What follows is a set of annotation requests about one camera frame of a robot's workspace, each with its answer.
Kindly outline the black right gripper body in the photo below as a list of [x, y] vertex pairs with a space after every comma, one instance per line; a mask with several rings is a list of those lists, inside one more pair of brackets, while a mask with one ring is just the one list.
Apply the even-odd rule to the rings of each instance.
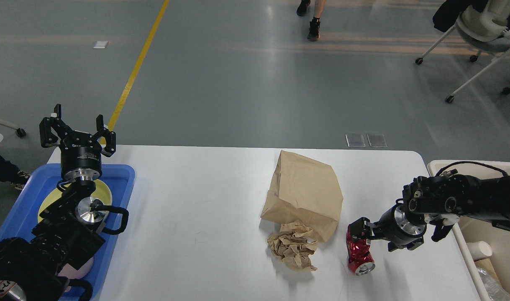
[[377, 221], [377, 238], [388, 241], [389, 252], [415, 250], [424, 244], [425, 224], [413, 224], [405, 215], [402, 204], [395, 204]]

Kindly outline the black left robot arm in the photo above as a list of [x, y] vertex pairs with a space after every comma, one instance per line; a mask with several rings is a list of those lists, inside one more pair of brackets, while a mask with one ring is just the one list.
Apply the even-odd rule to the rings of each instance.
[[60, 149], [61, 197], [43, 209], [33, 228], [33, 239], [10, 237], [0, 241], [0, 301], [57, 301], [67, 287], [83, 289], [81, 301], [92, 299], [85, 280], [61, 276], [65, 265], [81, 268], [105, 243], [101, 234], [125, 231], [129, 212], [93, 197], [102, 174], [102, 157], [116, 151], [116, 134], [96, 118], [96, 133], [75, 131], [63, 120], [61, 105], [42, 119], [43, 148]]

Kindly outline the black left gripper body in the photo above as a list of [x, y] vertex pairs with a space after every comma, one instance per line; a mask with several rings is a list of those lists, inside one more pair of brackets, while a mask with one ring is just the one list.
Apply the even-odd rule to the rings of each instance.
[[91, 145], [62, 145], [60, 147], [61, 176], [66, 181], [74, 181], [77, 177], [87, 176], [87, 179], [99, 179], [102, 174], [102, 146], [98, 143]]

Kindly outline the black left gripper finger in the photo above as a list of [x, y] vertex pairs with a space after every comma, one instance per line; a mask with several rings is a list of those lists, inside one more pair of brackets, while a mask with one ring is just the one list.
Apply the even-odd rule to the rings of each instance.
[[[105, 146], [102, 147], [100, 144], [100, 139], [103, 138], [105, 140]], [[115, 154], [116, 151], [116, 133], [110, 131], [109, 128], [104, 124], [103, 115], [98, 115], [96, 117], [96, 133], [90, 135], [88, 138], [89, 145], [93, 147], [100, 147], [100, 153], [105, 157], [111, 157]]]
[[57, 104], [54, 112], [43, 118], [39, 124], [39, 141], [43, 148], [77, 142], [75, 131], [62, 120], [61, 108], [62, 106]]

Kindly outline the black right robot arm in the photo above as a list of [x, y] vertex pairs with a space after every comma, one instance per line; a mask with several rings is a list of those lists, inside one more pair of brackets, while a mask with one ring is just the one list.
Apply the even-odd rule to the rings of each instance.
[[402, 189], [402, 198], [377, 222], [361, 217], [349, 225], [350, 255], [369, 252], [372, 240], [386, 240], [388, 250], [414, 250], [423, 244], [427, 225], [434, 225], [432, 241], [445, 238], [460, 217], [470, 217], [510, 231], [510, 175], [479, 179], [454, 169], [454, 163], [435, 176], [418, 176]]

